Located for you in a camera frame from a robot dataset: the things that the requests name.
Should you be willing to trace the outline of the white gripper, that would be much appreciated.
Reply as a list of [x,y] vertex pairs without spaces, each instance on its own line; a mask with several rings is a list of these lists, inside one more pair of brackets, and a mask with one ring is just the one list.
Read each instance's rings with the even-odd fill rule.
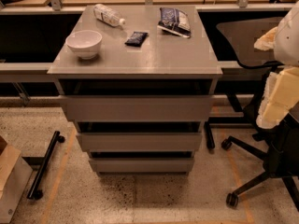
[[[272,28],[254,43],[254,48],[274,48],[277,27]],[[286,117],[299,102],[299,68],[287,67],[278,74],[271,72],[266,80],[263,99],[256,124],[263,129],[272,129]]]

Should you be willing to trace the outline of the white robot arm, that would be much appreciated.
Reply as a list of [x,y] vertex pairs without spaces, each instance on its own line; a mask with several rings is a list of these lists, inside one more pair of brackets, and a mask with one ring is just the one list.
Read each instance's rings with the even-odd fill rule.
[[299,102],[299,2],[277,27],[255,42],[254,48],[273,50],[275,59],[285,65],[267,78],[256,119],[260,128],[272,129]]

